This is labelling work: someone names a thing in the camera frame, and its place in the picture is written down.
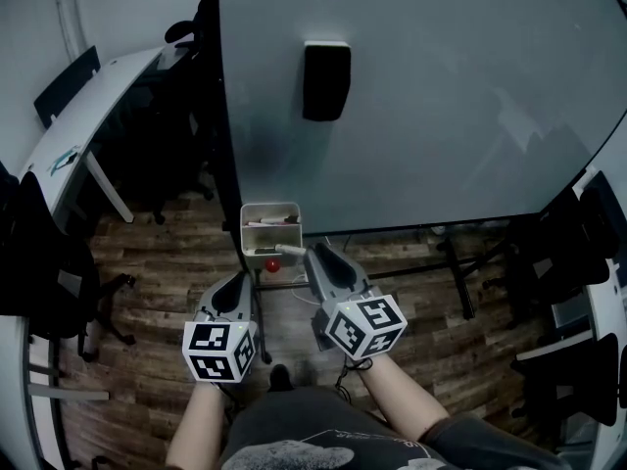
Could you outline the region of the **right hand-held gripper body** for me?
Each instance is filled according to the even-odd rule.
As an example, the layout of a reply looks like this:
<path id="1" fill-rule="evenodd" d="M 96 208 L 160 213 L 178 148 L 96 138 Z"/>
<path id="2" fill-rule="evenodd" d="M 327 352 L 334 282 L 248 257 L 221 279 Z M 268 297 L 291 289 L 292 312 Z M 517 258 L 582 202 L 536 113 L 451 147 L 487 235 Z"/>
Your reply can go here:
<path id="1" fill-rule="evenodd" d="M 377 288 L 323 303 L 312 321 L 319 348 L 337 347 L 349 359 L 387 353 L 407 325 L 394 297 L 383 295 Z"/>

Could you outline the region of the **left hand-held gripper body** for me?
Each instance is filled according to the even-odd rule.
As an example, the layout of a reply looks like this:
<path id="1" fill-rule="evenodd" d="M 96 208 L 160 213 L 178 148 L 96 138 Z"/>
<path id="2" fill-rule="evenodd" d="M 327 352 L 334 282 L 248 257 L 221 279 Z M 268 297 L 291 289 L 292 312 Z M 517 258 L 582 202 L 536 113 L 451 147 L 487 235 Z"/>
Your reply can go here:
<path id="1" fill-rule="evenodd" d="M 249 372 L 258 348 L 258 319 L 214 316 L 198 308 L 186 321 L 183 357 L 197 382 L 239 384 Z"/>

